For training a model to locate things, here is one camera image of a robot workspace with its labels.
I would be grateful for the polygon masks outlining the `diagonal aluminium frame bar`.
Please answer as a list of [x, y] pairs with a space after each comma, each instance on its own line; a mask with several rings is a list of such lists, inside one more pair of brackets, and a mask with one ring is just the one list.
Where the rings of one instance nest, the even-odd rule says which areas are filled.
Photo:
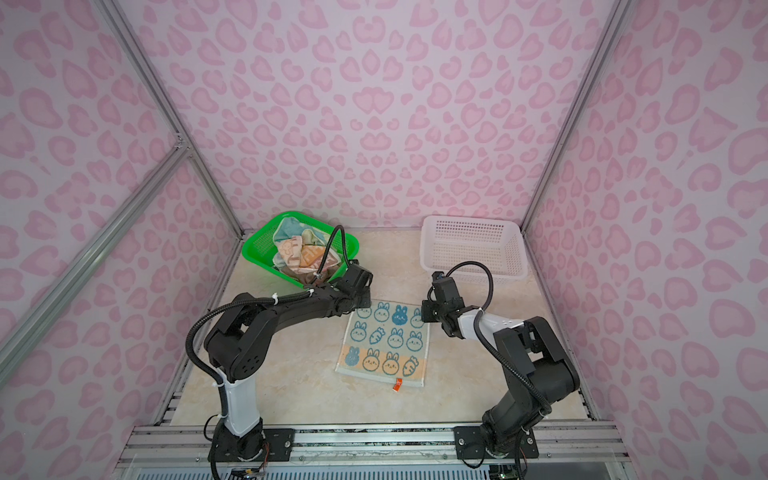
[[70, 262], [57, 280], [22, 317], [20, 324], [1, 345], [1, 384], [6, 385], [63, 310], [90, 281], [146, 208], [188, 157], [182, 141], [166, 155], [159, 167], [143, 181], [89, 243]]

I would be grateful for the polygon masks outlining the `right corner frame post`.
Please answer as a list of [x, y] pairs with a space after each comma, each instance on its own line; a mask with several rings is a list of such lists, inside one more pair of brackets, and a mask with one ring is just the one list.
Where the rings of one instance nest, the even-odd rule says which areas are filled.
[[524, 239], [527, 239], [533, 231], [534, 220], [540, 206], [544, 202], [544, 195], [552, 181], [555, 170], [564, 157], [566, 147], [576, 132], [580, 119], [587, 109], [590, 97], [599, 83], [611, 54], [618, 45], [627, 23], [631, 20], [636, 5], [637, 1], [632, 0], [619, 0], [615, 1], [612, 5], [605, 28], [598, 37], [596, 48], [586, 64], [582, 78], [578, 83], [578, 88], [570, 102], [558, 136], [534, 190], [531, 204], [526, 210], [520, 225]]

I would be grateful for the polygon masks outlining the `left corner frame post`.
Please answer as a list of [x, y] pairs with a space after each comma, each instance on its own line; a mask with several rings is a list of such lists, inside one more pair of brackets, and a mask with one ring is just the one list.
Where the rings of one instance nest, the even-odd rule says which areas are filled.
[[160, 75], [152, 65], [121, 5], [118, 1], [112, 0], [97, 0], [94, 4], [115, 35], [123, 53], [127, 56], [143, 82], [148, 95], [158, 108], [159, 113], [174, 133], [178, 144], [191, 156], [192, 165], [208, 194], [211, 196], [214, 205], [223, 215], [235, 235], [242, 239], [245, 235], [245, 229], [236, 217], [222, 188], [215, 180], [211, 169], [206, 164], [198, 146], [192, 139], [192, 135], [182, 119], [180, 111], [174, 104]]

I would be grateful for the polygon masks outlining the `green plastic basket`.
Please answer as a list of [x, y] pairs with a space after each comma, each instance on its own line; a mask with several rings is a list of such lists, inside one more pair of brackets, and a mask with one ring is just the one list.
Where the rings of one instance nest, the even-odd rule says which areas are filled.
[[273, 243], [272, 236], [281, 220], [286, 217], [295, 217], [301, 222], [305, 222], [329, 235], [327, 241], [327, 250], [333, 248], [342, 257], [342, 266], [327, 281], [342, 276], [347, 270], [347, 265], [352, 259], [355, 259], [357, 253], [359, 252], [359, 241], [354, 236], [346, 233], [344, 228], [339, 225], [333, 227], [327, 223], [314, 219], [300, 212], [284, 212], [268, 221], [265, 226], [263, 226], [248, 240], [246, 240], [242, 248], [243, 258], [292, 284], [298, 286], [312, 286], [319, 284], [314, 283], [304, 285], [299, 281], [285, 275], [284, 273], [281, 273], [274, 267], [273, 257], [277, 253], [277, 248]]

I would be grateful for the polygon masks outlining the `corner frame post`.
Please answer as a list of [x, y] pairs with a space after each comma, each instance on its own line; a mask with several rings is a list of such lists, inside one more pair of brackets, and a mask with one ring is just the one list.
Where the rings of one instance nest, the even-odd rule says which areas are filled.
[[524, 239], [527, 239], [533, 231], [534, 220], [540, 206], [544, 202], [544, 195], [552, 181], [555, 170], [564, 157], [566, 147], [576, 132], [580, 119], [587, 109], [590, 97], [599, 83], [611, 54], [618, 45], [627, 23], [631, 20], [636, 5], [637, 1], [632, 0], [619, 0], [615, 1], [612, 5], [605, 28], [598, 37], [596, 48], [586, 64], [582, 78], [578, 83], [578, 88], [570, 102], [558, 136], [534, 190], [531, 204], [526, 210], [520, 225]]
[[94, 4], [115, 35], [123, 53], [127, 56], [143, 82], [148, 95], [158, 108], [159, 113], [174, 133], [178, 144], [191, 156], [192, 165], [208, 194], [211, 196], [214, 205], [223, 215], [235, 235], [242, 239], [245, 235], [245, 229], [236, 217], [222, 188], [215, 180], [211, 169], [206, 164], [198, 146], [192, 139], [192, 135], [182, 119], [180, 111], [174, 104], [160, 75], [152, 65], [121, 5], [118, 1], [112, 0], [97, 0]]

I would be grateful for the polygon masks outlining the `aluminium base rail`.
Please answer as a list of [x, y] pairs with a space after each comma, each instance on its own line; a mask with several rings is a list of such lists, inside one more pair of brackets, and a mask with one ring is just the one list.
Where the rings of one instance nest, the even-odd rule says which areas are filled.
[[482, 464], [457, 457], [470, 423], [268, 425], [295, 431], [285, 462], [217, 462], [224, 479], [634, 479], [628, 449], [608, 421], [544, 421], [521, 455]]

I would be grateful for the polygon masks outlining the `light green towel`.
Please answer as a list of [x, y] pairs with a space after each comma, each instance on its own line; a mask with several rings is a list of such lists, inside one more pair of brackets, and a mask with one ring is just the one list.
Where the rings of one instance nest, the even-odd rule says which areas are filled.
[[272, 239], [275, 244], [280, 244], [294, 237], [299, 237], [303, 245], [325, 246], [329, 235], [295, 217], [286, 217], [279, 223]]

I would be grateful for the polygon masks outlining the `orange blue patterned towel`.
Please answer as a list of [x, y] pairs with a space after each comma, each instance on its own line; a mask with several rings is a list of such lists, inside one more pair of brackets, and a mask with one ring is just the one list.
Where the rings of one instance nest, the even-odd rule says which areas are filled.
[[274, 267], [304, 285], [329, 280], [342, 266], [342, 257], [327, 250], [327, 239], [314, 233], [304, 233], [273, 240], [277, 253]]

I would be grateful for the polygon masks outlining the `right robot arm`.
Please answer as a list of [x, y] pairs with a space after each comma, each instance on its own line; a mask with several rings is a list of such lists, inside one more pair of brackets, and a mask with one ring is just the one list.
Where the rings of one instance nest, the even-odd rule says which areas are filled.
[[424, 322], [439, 324], [450, 337], [479, 342], [500, 364], [507, 391], [483, 414], [479, 430], [486, 451], [509, 455], [520, 451], [524, 437], [555, 403], [580, 389], [580, 378], [546, 319], [489, 314], [494, 293], [489, 277], [483, 304], [468, 305], [451, 274], [437, 271], [421, 310]]

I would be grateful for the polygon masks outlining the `blue bunny towel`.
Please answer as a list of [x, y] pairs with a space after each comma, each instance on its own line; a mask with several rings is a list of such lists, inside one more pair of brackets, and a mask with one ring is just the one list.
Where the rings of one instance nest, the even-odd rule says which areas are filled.
[[422, 388], [429, 341], [420, 306], [374, 299], [350, 314], [335, 371], [396, 390]]

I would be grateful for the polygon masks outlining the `white plastic basket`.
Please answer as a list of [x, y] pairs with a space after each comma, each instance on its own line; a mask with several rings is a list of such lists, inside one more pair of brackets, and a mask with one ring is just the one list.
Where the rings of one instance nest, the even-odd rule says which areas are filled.
[[511, 221], [428, 216], [421, 227], [419, 253], [421, 267], [428, 273], [477, 261], [490, 270], [497, 285], [523, 281], [529, 275], [523, 236]]

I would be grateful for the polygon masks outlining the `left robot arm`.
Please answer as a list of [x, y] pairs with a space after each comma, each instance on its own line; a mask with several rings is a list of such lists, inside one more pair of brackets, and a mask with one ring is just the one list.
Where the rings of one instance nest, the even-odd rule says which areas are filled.
[[201, 328], [216, 321], [203, 342], [208, 360], [201, 360], [193, 349], [188, 356], [215, 382], [226, 434], [236, 440], [261, 435], [255, 375], [266, 360], [273, 336], [305, 321], [341, 317], [369, 307], [372, 281], [373, 274], [353, 260], [339, 278], [290, 295], [257, 298], [243, 293], [195, 324]]

